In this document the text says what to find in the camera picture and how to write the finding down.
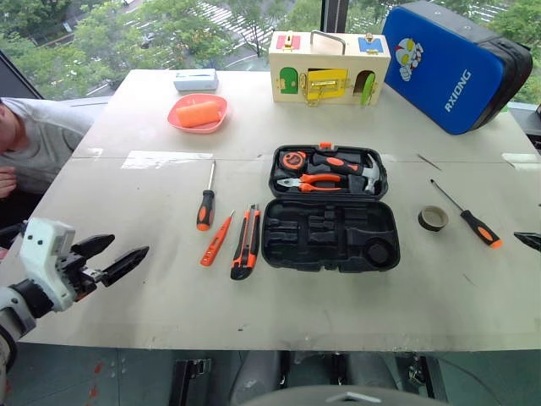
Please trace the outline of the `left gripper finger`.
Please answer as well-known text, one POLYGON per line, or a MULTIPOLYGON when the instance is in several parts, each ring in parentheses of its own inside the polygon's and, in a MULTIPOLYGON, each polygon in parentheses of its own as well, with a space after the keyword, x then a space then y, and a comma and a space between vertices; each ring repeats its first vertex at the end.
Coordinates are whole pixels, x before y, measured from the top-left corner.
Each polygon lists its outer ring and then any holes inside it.
POLYGON ((119 279, 130 273, 148 254, 150 247, 144 246, 130 250, 125 255, 114 261, 109 267, 102 271, 101 283, 110 287, 119 279))
POLYGON ((99 234, 79 241, 71 246, 71 251, 85 259, 90 259, 104 251, 115 239, 114 234, 99 234))

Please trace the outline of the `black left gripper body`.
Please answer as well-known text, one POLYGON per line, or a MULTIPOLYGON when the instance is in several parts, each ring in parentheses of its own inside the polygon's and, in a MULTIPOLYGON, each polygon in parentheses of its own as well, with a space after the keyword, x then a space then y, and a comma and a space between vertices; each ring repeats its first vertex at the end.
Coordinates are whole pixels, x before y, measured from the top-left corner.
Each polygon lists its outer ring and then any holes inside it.
POLYGON ((103 271, 89 268, 86 262, 100 254, 98 249, 71 249, 65 258, 57 263, 61 280, 74 292, 74 302, 79 302, 97 288, 104 277, 103 271))

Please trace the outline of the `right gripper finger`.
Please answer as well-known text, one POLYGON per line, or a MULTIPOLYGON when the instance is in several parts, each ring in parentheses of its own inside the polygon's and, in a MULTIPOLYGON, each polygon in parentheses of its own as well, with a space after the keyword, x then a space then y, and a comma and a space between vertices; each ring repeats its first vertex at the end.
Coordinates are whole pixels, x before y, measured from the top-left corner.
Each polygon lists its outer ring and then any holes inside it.
POLYGON ((541 251, 541 234, 529 232, 514 232, 514 236, 528 247, 541 251))

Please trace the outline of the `person's bare hand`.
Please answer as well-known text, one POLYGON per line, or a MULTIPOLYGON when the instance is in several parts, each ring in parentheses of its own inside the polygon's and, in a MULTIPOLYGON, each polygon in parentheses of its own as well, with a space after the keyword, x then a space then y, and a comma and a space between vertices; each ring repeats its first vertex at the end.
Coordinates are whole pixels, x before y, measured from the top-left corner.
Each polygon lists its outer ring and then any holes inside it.
POLYGON ((0 198, 7 198, 17 187, 17 179, 13 167, 0 167, 0 198))

